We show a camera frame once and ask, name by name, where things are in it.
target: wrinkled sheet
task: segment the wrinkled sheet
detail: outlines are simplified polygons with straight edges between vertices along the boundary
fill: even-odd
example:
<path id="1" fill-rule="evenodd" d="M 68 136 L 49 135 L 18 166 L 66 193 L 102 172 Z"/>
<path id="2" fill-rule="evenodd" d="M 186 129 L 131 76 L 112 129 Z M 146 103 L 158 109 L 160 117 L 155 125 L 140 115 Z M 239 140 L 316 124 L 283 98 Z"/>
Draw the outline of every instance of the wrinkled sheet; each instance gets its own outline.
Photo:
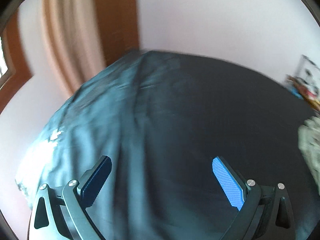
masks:
<path id="1" fill-rule="evenodd" d="M 237 214 L 212 173 L 223 156 L 260 185 L 287 187 L 297 239 L 320 197 L 297 146 L 312 110 L 271 79 L 217 59 L 131 52 L 49 120 L 16 183 L 32 207 L 107 155 L 112 172 L 88 214 L 106 239 L 219 239 Z"/>

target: cluttered items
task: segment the cluttered items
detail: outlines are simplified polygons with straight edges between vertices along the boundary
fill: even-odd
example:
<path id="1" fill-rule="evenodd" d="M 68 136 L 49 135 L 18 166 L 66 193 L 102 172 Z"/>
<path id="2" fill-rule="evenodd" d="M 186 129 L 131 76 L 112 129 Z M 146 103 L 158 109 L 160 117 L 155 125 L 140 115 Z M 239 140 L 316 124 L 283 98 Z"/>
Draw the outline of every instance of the cluttered items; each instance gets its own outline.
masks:
<path id="1" fill-rule="evenodd" d="M 287 76 L 286 87 L 320 112 L 320 68 L 307 56 L 302 55 L 294 76 Z"/>

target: metal screw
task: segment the metal screw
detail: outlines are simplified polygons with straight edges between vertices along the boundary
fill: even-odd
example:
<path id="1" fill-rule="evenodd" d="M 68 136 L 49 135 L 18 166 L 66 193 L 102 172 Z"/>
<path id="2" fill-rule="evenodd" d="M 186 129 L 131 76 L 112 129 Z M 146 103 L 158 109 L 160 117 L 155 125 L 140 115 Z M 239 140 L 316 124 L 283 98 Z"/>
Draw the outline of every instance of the metal screw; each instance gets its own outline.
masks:
<path id="1" fill-rule="evenodd" d="M 47 184 L 44 183 L 39 187 L 39 190 L 44 190 L 46 187 L 47 187 Z"/>
<path id="2" fill-rule="evenodd" d="M 279 188 L 279 189 L 284 189 L 284 184 L 278 183 L 278 188 Z"/>
<path id="3" fill-rule="evenodd" d="M 254 185 L 256 185 L 256 182 L 253 179 L 248 179 L 247 180 L 247 184 L 251 187 L 253 187 Z"/>
<path id="4" fill-rule="evenodd" d="M 68 185 L 69 185 L 70 187 L 72 187 L 72 186 L 77 185 L 77 183 L 78 183 L 78 181 L 76 181 L 75 179 L 73 179 L 73 180 L 70 180 L 70 181 L 69 181 L 69 184 L 68 184 Z"/>

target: window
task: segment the window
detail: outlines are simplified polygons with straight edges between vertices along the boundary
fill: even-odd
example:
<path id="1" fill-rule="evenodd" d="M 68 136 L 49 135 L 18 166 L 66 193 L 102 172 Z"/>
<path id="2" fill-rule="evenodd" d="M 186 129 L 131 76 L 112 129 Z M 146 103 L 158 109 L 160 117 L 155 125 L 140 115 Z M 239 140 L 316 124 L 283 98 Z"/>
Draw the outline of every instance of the window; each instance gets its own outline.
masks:
<path id="1" fill-rule="evenodd" d="M 22 49 L 18 13 L 0 37 L 0 114 L 16 92 L 32 77 Z"/>
<path id="2" fill-rule="evenodd" d="M 3 49 L 2 49 L 2 40 L 0 37 L 0 77 L 4 75 L 8 70 L 7 64 L 4 60 Z"/>
<path id="3" fill-rule="evenodd" d="M 7 63 L 4 59 L 4 52 L 2 47 L 2 37 L 0 37 L 0 88 L 9 79 L 10 71 L 8 70 Z"/>

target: blue gripper pad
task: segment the blue gripper pad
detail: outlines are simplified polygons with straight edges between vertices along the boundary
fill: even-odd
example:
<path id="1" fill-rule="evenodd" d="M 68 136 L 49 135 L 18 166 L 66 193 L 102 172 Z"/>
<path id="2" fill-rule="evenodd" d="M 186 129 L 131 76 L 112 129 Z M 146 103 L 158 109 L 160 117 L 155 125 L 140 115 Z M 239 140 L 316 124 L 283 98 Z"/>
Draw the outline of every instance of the blue gripper pad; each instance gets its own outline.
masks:
<path id="1" fill-rule="evenodd" d="M 213 159 L 212 171 L 226 194 L 231 206 L 240 210 L 244 204 L 243 190 L 219 157 Z"/>
<path id="2" fill-rule="evenodd" d="M 111 169 L 111 159 L 108 156 L 102 156 L 92 169 L 82 175 L 78 185 L 81 207 L 92 206 L 111 173 Z"/>

